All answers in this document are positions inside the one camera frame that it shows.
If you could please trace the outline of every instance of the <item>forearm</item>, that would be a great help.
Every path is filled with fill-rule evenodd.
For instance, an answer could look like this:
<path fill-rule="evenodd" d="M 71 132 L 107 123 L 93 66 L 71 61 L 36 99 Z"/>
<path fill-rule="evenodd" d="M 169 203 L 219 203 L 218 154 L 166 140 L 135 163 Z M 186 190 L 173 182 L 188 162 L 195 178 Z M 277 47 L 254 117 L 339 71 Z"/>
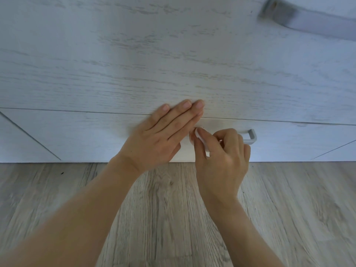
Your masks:
<path fill-rule="evenodd" d="M 109 163 L 29 238 L 0 259 L 2 266 L 95 266 L 135 169 Z"/>
<path fill-rule="evenodd" d="M 231 210 L 210 211 L 234 266 L 283 267 L 236 201 Z"/>

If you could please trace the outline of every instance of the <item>white wood panel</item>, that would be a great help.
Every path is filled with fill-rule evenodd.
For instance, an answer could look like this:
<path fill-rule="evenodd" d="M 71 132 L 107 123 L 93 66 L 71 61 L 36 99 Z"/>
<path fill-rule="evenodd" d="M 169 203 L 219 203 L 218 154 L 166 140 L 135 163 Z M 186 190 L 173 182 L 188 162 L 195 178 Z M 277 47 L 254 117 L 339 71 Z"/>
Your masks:
<path fill-rule="evenodd" d="M 116 113 L 18 109 L 2 112 L 65 162 L 108 162 L 131 129 L 146 118 Z M 212 133 L 230 127 L 240 133 L 255 129 L 258 140 L 252 145 L 251 161 L 309 161 L 351 142 L 356 135 L 356 126 L 343 125 L 212 118 L 203 118 L 198 125 Z M 173 161 L 194 160 L 194 148 L 186 138 Z"/>
<path fill-rule="evenodd" d="M 317 157 L 313 161 L 356 161 L 356 141 Z"/>
<path fill-rule="evenodd" d="M 51 152 L 0 113 L 0 163 L 59 161 Z"/>
<path fill-rule="evenodd" d="M 266 0 L 0 0 L 0 107 L 356 124 L 356 43 L 258 19 Z M 353 15 L 355 0 L 303 0 Z"/>

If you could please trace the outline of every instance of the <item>person's left forearm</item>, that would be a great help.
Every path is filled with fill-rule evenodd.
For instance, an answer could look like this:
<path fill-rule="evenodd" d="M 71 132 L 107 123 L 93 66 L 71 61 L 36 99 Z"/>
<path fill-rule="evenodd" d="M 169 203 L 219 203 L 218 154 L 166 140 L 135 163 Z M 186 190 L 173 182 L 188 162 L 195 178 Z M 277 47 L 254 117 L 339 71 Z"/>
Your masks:
<path fill-rule="evenodd" d="M 114 157 L 100 175 L 2 263 L 31 267 L 95 266 L 113 220 L 139 175 L 129 163 Z"/>

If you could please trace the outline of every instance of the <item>wooden floor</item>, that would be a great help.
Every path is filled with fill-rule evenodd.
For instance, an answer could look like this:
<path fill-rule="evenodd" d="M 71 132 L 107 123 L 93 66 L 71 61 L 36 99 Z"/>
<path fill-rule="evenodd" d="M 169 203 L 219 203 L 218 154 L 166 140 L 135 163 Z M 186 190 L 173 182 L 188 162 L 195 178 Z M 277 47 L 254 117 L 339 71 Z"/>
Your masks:
<path fill-rule="evenodd" d="M 0 164 L 0 252 L 26 237 L 104 164 Z M 252 163 L 239 195 L 287 266 L 356 266 L 356 162 Z M 97 266 L 232 266 L 192 163 L 142 175 Z"/>

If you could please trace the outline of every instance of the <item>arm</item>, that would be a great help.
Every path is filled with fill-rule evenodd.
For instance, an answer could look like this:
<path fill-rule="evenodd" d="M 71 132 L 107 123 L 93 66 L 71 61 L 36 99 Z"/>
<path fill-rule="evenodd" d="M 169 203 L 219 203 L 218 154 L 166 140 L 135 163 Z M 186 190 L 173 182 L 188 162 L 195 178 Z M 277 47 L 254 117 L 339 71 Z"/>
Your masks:
<path fill-rule="evenodd" d="M 134 181 L 166 163 L 201 118 L 203 102 L 163 105 L 141 123 L 103 172 L 57 210 L 0 266 L 95 266 L 113 220 Z"/>
<path fill-rule="evenodd" d="M 234 266 L 283 267 L 282 262 L 259 235 L 237 199 L 248 170 L 251 148 L 236 130 L 211 135 L 198 128 L 210 157 L 194 133 L 195 167 L 199 192 L 207 211 L 219 229 Z"/>

